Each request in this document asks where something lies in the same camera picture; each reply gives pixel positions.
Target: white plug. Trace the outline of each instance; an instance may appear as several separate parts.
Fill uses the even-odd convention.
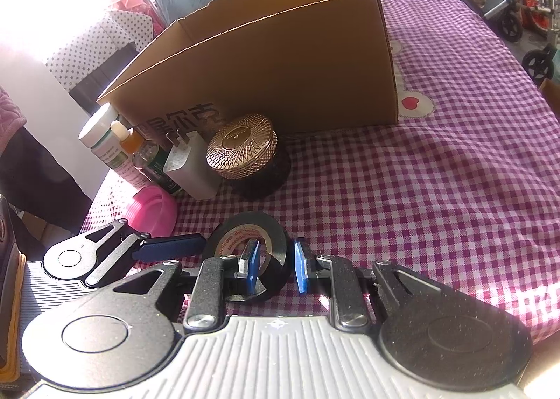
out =
[[[176,136],[168,133],[167,138],[173,148],[163,172],[195,200],[214,198],[222,177],[206,162],[208,144],[196,131],[185,133],[178,129]]]

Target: white bottle cap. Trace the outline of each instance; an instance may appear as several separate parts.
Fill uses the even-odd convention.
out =
[[[125,141],[131,135],[131,132],[120,121],[113,121],[111,130],[120,141]]]
[[[119,112],[109,102],[103,104],[83,126],[78,135],[79,140],[88,148],[92,148],[111,129],[111,122],[118,116]]]

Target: purple gingham fabric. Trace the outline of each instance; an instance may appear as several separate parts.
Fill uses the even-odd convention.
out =
[[[210,201],[183,197],[175,234],[208,237],[234,214],[264,211],[316,251],[360,267],[393,259],[518,315],[541,340],[560,328],[558,122],[500,39],[459,0],[382,2],[390,39],[401,46],[394,60],[404,90],[429,98],[433,112],[287,139],[293,165],[281,190],[259,203],[240,201],[226,185]],[[109,174],[84,229],[116,218],[131,192]],[[326,303],[299,296],[291,281],[267,303],[229,311],[325,313]]]

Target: pink plastic lid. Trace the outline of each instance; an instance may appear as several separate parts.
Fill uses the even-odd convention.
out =
[[[132,197],[122,217],[135,230],[156,237],[171,236],[177,221],[177,202],[156,185],[146,186]]]

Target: textured gold lid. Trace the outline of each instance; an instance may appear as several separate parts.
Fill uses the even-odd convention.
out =
[[[223,126],[208,145],[208,165],[226,179],[241,179],[264,167],[274,156],[278,138],[271,120],[249,114]]]

